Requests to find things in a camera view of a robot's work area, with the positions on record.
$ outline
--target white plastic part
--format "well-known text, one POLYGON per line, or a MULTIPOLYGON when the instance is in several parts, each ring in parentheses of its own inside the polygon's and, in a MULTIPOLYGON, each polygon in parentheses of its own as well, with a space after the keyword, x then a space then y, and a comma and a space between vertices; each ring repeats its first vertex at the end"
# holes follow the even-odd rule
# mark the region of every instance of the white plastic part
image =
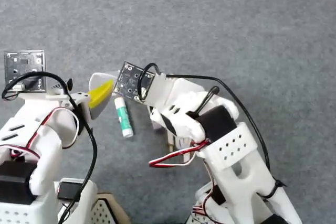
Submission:
POLYGON ((23 91, 25 90, 25 85, 23 83, 18 83, 12 88, 13 91, 23 91))
POLYGON ((124 98, 123 97, 115 98, 114 104, 118 112, 122 135, 124 137, 132 137, 133 129, 131 126, 128 113, 127 113, 127 108, 126 108, 126 103, 125 103, 124 98))
POLYGON ((41 126, 32 145, 41 158, 30 177, 30 190, 33 195, 44 195, 55 178, 61 161, 62 143, 56 132, 48 126, 41 126))
POLYGON ((229 132, 203 150, 205 155, 212 155, 211 162, 216 169, 233 166, 258 147, 245 123, 229 132))
MULTIPOLYGON (((251 139, 251 134, 247 131, 248 128, 245 123, 239 124, 238 128, 234 130, 235 137, 241 135, 241 138, 237 141, 246 142, 246 148, 248 148, 248 144, 254 145, 254 140, 251 139)), ((230 133, 228 137, 224 136, 201 150, 200 155, 209 165, 215 181, 227 201, 227 208, 234 223, 255 224, 258 223, 258 220, 267 219, 269 213, 265 211, 266 205, 260 197, 256 197, 256 193, 268 195, 275 185, 274 178, 254 147, 254 150, 249 150, 247 154, 240 154, 237 150, 232 155, 232 150, 225 149, 227 143, 235 144, 230 133), (225 157, 234 158, 235 155, 238 155, 240 160, 236 161, 240 162, 242 168, 242 173, 239 176, 235 174, 232 166, 228 166, 231 161, 225 159, 225 157)), ((283 217, 288 223, 302 224, 283 188, 278 188, 268 201, 275 213, 283 217)))
MULTIPOLYGON (((151 116, 151 113, 152 113, 151 107, 147 106, 147 110, 148 110, 149 116, 151 116)), ((152 126, 153 126, 154 130, 158 130, 158 129, 162 128, 162 126, 159 125, 157 122, 154 122, 154 121, 151 121, 151 122, 152 122, 152 126)))
MULTIPOLYGON (((151 120, 160 124, 161 126, 167 128, 162 115, 165 116, 172 126, 174 127, 177 138, 190 138, 196 143, 199 143, 205 139, 205 132, 201 124, 192 119, 186 113, 189 111, 195 111, 198 106, 202 103, 204 97, 208 94, 206 91, 189 91, 184 92, 177 96, 178 92, 184 90, 183 87, 193 88, 195 90, 203 89, 199 85, 191 85, 189 82, 183 81, 183 79, 176 80, 174 87, 172 89, 172 94, 170 98, 167 99, 166 106, 162 109, 155 107, 150 116, 151 120)), ((200 114, 209 111, 210 109, 222 105, 224 106, 231 117, 235 120, 239 116, 237 106, 230 100, 224 99, 217 95, 214 95, 212 99, 204 106, 200 114)))
POLYGON ((95 89, 101 85, 103 85, 105 82, 109 80, 113 80, 113 83, 117 82, 118 75, 119 75, 119 70, 118 71, 112 71, 108 73, 94 73, 89 81, 89 90, 95 89))
POLYGON ((109 206, 104 200, 97 200, 97 203, 92 208, 90 224, 116 224, 109 206))
POLYGON ((43 196, 39 196, 30 205, 0 202, 0 223, 57 224, 56 206, 56 194, 54 191, 54 185, 51 183, 49 184, 48 193, 43 196))

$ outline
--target gray carpet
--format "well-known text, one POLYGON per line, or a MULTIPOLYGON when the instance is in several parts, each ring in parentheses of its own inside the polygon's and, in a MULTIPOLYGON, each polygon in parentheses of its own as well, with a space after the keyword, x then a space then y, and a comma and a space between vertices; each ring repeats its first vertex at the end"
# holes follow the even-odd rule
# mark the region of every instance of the gray carpet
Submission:
MULTIPOLYGON (((288 185, 303 223, 336 222, 336 0, 0 0, 0 24, 0 51, 45 49, 47 69, 73 77, 75 91, 124 60, 222 78, 259 125, 273 174, 288 185)), ((3 102, 0 123, 21 104, 3 102)), ((113 103, 94 122, 92 179, 133 223, 182 222, 208 181, 204 168, 200 160, 148 168, 166 141, 151 130, 145 107, 129 110, 132 139, 122 138, 113 103)), ((81 139, 64 153, 59 177, 84 177, 91 155, 81 139)))

